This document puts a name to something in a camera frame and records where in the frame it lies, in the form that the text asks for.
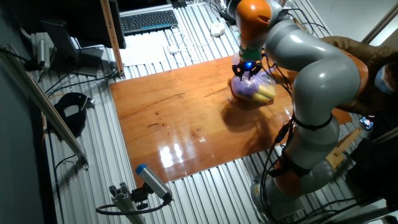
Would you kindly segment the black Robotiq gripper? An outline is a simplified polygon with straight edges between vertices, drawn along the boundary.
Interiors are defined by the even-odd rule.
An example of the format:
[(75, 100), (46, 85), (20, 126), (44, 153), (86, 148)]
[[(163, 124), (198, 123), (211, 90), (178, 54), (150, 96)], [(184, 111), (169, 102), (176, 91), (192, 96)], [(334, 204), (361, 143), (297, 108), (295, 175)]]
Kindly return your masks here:
[(232, 65), (232, 69), (234, 75), (241, 78), (244, 72), (250, 72), (251, 76), (257, 75), (263, 69), (263, 66), (261, 63), (257, 63), (255, 61), (247, 61), (239, 62), (237, 65)]

